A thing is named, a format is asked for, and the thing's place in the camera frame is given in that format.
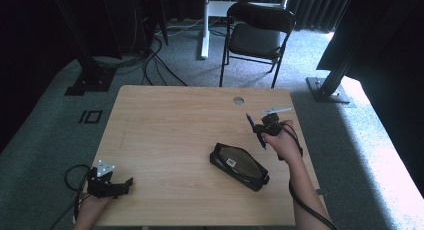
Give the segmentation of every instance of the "black bag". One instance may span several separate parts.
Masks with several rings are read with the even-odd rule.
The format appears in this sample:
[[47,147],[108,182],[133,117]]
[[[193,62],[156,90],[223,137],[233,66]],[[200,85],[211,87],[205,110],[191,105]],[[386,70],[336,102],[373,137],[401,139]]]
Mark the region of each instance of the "black bag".
[[217,143],[210,162],[255,192],[269,181],[268,171],[242,148]]

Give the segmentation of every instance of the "chair seat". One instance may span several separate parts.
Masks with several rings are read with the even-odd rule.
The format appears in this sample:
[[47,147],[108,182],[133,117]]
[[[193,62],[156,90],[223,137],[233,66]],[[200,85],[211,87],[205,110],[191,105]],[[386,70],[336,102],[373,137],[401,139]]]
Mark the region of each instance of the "chair seat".
[[231,34],[229,50],[236,54],[275,59],[279,57],[280,47],[280,32],[239,23]]

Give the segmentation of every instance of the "pen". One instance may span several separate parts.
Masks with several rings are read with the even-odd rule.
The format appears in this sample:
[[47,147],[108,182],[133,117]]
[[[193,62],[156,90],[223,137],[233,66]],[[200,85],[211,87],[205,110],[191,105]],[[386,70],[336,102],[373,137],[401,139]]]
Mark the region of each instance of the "pen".
[[[255,124],[253,123],[252,118],[251,118],[251,117],[250,117],[250,115],[249,115],[249,114],[247,114],[247,113],[246,113],[246,117],[247,117],[247,120],[249,120],[250,126],[252,126],[252,128],[253,128],[253,126],[255,126]],[[257,137],[258,137],[258,140],[259,140],[259,143],[261,144],[261,146],[262,146],[264,149],[266,149],[266,144],[265,144],[264,140],[262,139],[262,137],[261,137],[261,136],[259,136],[259,135],[257,135]]]

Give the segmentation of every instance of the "person's right hand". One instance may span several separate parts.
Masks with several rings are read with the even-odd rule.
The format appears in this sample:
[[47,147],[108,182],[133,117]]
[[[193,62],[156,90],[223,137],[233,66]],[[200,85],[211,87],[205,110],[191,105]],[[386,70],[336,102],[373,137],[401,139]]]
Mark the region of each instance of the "person's right hand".
[[[293,127],[292,120],[284,121],[284,123]],[[293,133],[293,130],[290,127],[286,127],[286,129]],[[287,164],[290,165],[298,160],[302,161],[302,155],[299,152],[295,140],[286,131],[281,130],[275,137],[266,133],[262,133],[261,136],[274,148],[278,156],[284,158]]]

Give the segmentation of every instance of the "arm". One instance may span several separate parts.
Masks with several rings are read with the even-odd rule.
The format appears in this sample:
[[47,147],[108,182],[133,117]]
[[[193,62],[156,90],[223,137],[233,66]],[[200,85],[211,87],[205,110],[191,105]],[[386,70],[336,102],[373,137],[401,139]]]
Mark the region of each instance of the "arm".
[[[293,121],[287,121],[286,123],[293,126]],[[294,140],[285,131],[281,131],[275,137],[264,133],[262,137],[288,164],[290,182],[298,198],[314,211],[330,220],[327,210],[315,192],[305,163]],[[305,211],[294,200],[293,208],[297,229],[328,229],[326,225]]]
[[90,195],[81,202],[74,230],[89,230],[106,209],[112,197],[97,198]]

